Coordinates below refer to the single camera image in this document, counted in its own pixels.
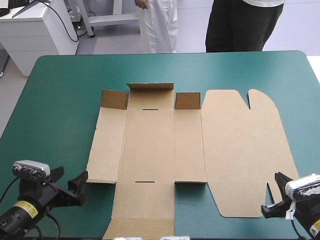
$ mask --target hand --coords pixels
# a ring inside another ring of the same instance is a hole
[[[135,5],[142,9],[148,9],[148,0],[134,0]]]

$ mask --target desk drawer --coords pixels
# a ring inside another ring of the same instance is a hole
[[[41,56],[59,55],[58,51],[9,51],[8,53],[25,76],[30,75],[37,59]]]
[[[49,36],[0,37],[0,42],[7,52],[57,50]]]
[[[0,38],[49,35],[43,21],[0,22]]]

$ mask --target keyboard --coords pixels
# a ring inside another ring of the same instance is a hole
[[[28,5],[30,0],[9,0],[8,9],[20,8]]]

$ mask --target white cabinet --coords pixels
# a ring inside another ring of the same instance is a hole
[[[63,20],[70,36],[77,36],[63,0],[50,6]],[[20,8],[0,17],[0,43],[23,75],[29,76],[37,59],[45,55],[74,55],[78,42],[69,39],[58,16],[42,3],[12,18]]]

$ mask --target green tabletop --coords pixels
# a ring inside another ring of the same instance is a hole
[[[64,166],[67,180],[86,169],[100,107],[101,89],[128,91],[126,83],[174,82],[177,92],[249,89],[277,105],[301,176],[320,173],[320,86],[299,51],[41,57],[0,138],[0,193],[14,178],[17,160]],[[82,207],[55,208],[62,236],[101,237],[110,222],[115,186],[86,184]],[[0,205],[15,203],[16,183]],[[56,228],[45,219],[45,236]],[[295,238],[289,221],[225,218],[205,184],[176,184],[175,234],[198,238]]]

